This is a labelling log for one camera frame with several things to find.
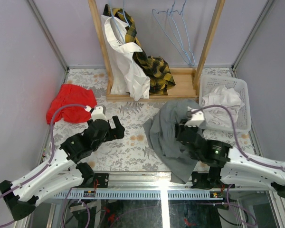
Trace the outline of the white plastic basket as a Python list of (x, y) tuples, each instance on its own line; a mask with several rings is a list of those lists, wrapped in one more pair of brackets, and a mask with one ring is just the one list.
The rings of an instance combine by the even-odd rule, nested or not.
[(199, 93), (199, 105), (201, 106), (202, 97), (209, 93), (213, 88), (225, 85), (226, 88), (234, 88), (236, 92), (240, 94), (240, 99), (245, 104), (240, 110), (238, 119), (236, 122), (233, 121), (233, 118), (230, 117), (232, 127), (225, 128), (219, 126), (209, 126), (206, 124), (206, 121), (202, 124), (202, 129), (210, 129), (224, 132), (233, 132), (237, 133), (247, 133), (251, 129), (251, 117), (250, 117), (250, 105), (249, 105), (249, 96), (247, 84), (244, 80), (228, 77), (228, 76), (214, 76), (214, 75), (204, 75), (200, 79), (201, 91)]

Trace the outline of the yellow plaid shirt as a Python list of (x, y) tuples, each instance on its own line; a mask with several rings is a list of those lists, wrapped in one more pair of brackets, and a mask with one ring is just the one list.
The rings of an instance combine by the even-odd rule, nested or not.
[[(111, 8), (109, 4), (106, 4), (103, 14), (105, 16), (114, 16), (119, 19), (119, 16), (117, 15), (119, 9), (120, 8)], [(126, 25), (125, 42), (133, 42), (140, 48), (142, 47), (137, 38), (136, 27), (133, 28)], [(162, 57), (147, 56), (145, 51), (142, 50), (134, 52), (133, 60), (141, 67), (146, 76), (150, 78), (149, 92), (151, 95), (167, 95), (168, 90), (176, 85), (169, 64)]]

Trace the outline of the blue wire hanger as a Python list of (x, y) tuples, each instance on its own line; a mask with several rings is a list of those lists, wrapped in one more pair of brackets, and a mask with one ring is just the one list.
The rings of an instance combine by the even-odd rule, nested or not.
[(189, 39), (188, 28), (185, 22), (184, 11), (187, 1), (184, 0), (181, 6), (177, 6), (177, 1), (174, 0), (171, 8), (167, 10), (168, 25), (171, 29), (170, 38), (172, 44), (178, 51), (183, 61), (190, 67), (196, 63), (191, 43)]

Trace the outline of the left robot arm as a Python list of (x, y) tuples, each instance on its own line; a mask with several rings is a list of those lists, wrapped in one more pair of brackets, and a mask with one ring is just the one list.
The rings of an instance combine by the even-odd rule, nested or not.
[(42, 202), (62, 190), (72, 187), (90, 187), (95, 173), (82, 160), (97, 151), (101, 144), (122, 139), (125, 128), (117, 116), (115, 127), (107, 120), (89, 120), (88, 128), (67, 138), (54, 154), (31, 172), (14, 181), (4, 180), (0, 191), (14, 221), (31, 214)]

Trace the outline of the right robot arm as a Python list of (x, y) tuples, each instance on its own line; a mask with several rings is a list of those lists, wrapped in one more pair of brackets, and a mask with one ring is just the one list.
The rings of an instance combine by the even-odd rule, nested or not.
[(285, 161), (242, 153), (228, 143), (207, 140), (198, 127), (175, 125), (175, 138), (188, 146), (189, 155), (210, 167), (204, 183), (208, 187), (241, 186), (268, 188), (285, 199)]

